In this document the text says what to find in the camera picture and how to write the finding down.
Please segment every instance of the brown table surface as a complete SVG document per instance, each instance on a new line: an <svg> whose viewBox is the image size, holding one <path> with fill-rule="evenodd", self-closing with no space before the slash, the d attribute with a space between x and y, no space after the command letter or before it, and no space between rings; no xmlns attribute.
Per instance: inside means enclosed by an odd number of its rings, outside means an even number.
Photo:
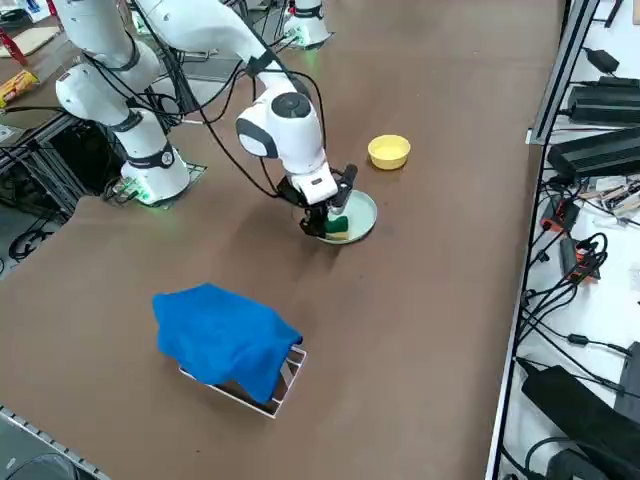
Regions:
<svg viewBox="0 0 640 480"><path fill-rule="evenodd" d="M83 199L0 287L0 402L113 479L476 479L484 472L530 218L524 144L557 0L330 0L337 35L287 53L325 97L330 161L379 221L306 238L204 129L171 138L203 180L168 212ZM218 130L240 152L240 82ZM219 105L211 107L217 111ZM413 145L398 172L368 141ZM213 282L275 307L309 359L277 420L178 374L151 297Z"/></svg>

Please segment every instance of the electronic device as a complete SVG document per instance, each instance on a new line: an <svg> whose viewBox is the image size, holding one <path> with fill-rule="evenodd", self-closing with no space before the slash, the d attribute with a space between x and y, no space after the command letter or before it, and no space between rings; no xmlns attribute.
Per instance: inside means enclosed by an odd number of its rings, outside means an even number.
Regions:
<svg viewBox="0 0 640 480"><path fill-rule="evenodd" d="M632 175L640 172L640 128L557 143L547 160L569 178Z"/></svg>
<svg viewBox="0 0 640 480"><path fill-rule="evenodd" d="M633 355L624 360L620 372L620 385L625 391L640 395L640 343L633 342L629 350ZM618 395L613 408L616 412L640 423L640 398Z"/></svg>
<svg viewBox="0 0 640 480"><path fill-rule="evenodd" d="M580 213L580 207L571 200L553 195L542 213L540 225L552 232L571 232L576 224L578 213Z"/></svg>
<svg viewBox="0 0 640 480"><path fill-rule="evenodd" d="M609 480L604 473L573 450L556 453L547 465L547 480Z"/></svg>
<svg viewBox="0 0 640 480"><path fill-rule="evenodd" d="M628 127L640 125L640 89L624 86L578 86L568 100L572 123Z"/></svg>
<svg viewBox="0 0 640 480"><path fill-rule="evenodd" d="M614 411L561 366L538 370L526 360L518 363L528 374L522 393L578 443L596 468L612 480L640 479L640 425Z"/></svg>
<svg viewBox="0 0 640 480"><path fill-rule="evenodd" d="M562 273L574 282L600 280L598 260L588 252L578 248L578 240L563 238L560 240L560 264Z"/></svg>

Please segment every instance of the blue cloth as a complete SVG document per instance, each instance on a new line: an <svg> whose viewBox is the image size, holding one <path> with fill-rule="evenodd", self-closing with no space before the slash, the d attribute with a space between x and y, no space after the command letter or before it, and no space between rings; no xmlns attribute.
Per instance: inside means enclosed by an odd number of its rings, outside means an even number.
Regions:
<svg viewBox="0 0 640 480"><path fill-rule="evenodd" d="M196 380L234 380L267 403L289 349L302 336L271 308L211 284L153 297L158 348Z"/></svg>

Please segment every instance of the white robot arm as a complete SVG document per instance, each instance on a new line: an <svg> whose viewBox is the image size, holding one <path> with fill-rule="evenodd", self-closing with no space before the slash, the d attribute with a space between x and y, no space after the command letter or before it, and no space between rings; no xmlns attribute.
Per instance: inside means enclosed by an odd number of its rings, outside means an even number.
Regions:
<svg viewBox="0 0 640 480"><path fill-rule="evenodd" d="M144 43L125 31L111 0L55 0L69 39L109 68L131 88L142 92L158 77L160 64ZM146 204L174 197L189 184L189 172L170 145L156 116L145 109L130 109L125 88L114 89L98 69L81 63L56 82L61 105L73 115L107 126L127 152L122 176L134 181L138 199Z"/></svg>
<svg viewBox="0 0 640 480"><path fill-rule="evenodd" d="M280 158L291 185L314 205L334 197L338 185L322 146L316 111L286 69L231 8L211 0L137 0L154 31L184 51L230 50L247 64L264 93L236 122L238 138L253 155Z"/></svg>
<svg viewBox="0 0 640 480"><path fill-rule="evenodd" d="M311 1L321 4L320 0ZM127 34L113 0L54 3L74 44L96 54L133 91L141 92L151 85L158 75L158 60L146 45ZM290 190L285 195L314 207L312 216L318 222L326 218L328 210L339 211L351 191L356 169L349 168L336 182L323 148L320 122L306 89L287 72L262 38L231 8L216 0L136 3L154 32L171 47L183 51L226 49L244 60L247 73L258 78L265 91L236 121L241 144L253 155L282 160L287 172L284 187ZM161 189L163 195L153 195L154 199L167 198L168 193L175 195L186 188L184 162L167 142L155 116L144 109L130 110L126 92L123 96L114 91L92 65L69 70L58 80L57 92L71 113L114 130L129 154L125 168L136 178L142 177L150 191L158 190L156 185L169 186ZM314 227L307 233L315 234L317 230Z"/></svg>

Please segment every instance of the plug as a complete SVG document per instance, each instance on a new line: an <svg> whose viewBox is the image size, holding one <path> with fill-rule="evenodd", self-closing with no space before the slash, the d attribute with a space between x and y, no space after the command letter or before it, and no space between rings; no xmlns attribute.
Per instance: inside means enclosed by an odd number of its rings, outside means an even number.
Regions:
<svg viewBox="0 0 640 480"><path fill-rule="evenodd" d="M587 60L589 60L589 63L602 73L611 74L620 66L620 62L605 50L592 50L587 47L582 48L587 52Z"/></svg>

